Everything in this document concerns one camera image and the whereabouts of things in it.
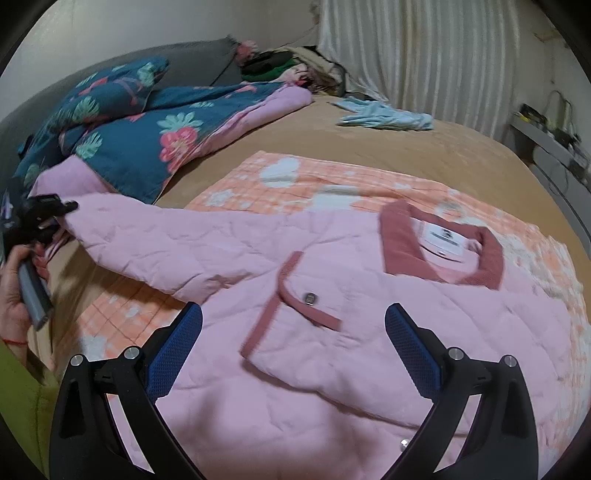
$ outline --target blue gripper pad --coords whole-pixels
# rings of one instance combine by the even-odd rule
[[[146,393],[152,401],[170,393],[178,373],[193,348],[203,327],[201,307],[188,304],[177,316],[174,331],[164,342],[148,367]]]
[[[420,338],[408,313],[395,303],[386,310],[386,333],[422,397],[435,402],[441,390],[441,368]]]

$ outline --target wall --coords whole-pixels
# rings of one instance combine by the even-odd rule
[[[141,48],[228,34],[266,48],[268,1],[58,0],[0,77],[0,119],[70,73]]]
[[[272,47],[316,45],[318,27],[310,11],[312,0],[268,0],[269,41]]]
[[[574,105],[576,131],[585,150],[591,153],[591,83],[574,53],[564,47],[564,41],[554,40],[548,47],[547,57],[553,65],[554,80],[553,84],[548,83],[548,89],[561,91]]]
[[[517,0],[521,46],[517,68],[514,105],[527,103],[538,111],[544,109],[548,95],[549,73],[545,45],[534,34],[550,30],[546,15],[531,0]]]

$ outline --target orange checkered blanket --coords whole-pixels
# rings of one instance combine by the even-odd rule
[[[426,212],[448,220],[487,226],[512,261],[530,274],[572,315],[572,378],[574,403],[565,406],[565,448],[589,409],[587,373],[589,330],[582,286],[563,244],[546,238],[535,225],[431,181],[342,163],[258,152],[212,187],[187,209],[291,213],[318,209],[377,212],[393,200],[406,199]],[[120,277],[72,324],[56,347],[54,368],[62,371],[74,353],[89,359],[113,358],[129,345],[143,345],[153,331],[169,325],[182,304],[145,284]]]

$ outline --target light blue glove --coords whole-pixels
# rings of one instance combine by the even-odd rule
[[[432,130],[433,117],[428,113],[412,113],[397,110],[382,102],[347,98],[333,105],[355,115],[347,115],[337,125],[379,128],[389,130]]]

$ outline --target white curtain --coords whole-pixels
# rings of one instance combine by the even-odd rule
[[[514,0],[324,0],[319,50],[345,67],[348,91],[500,138],[517,9]]]

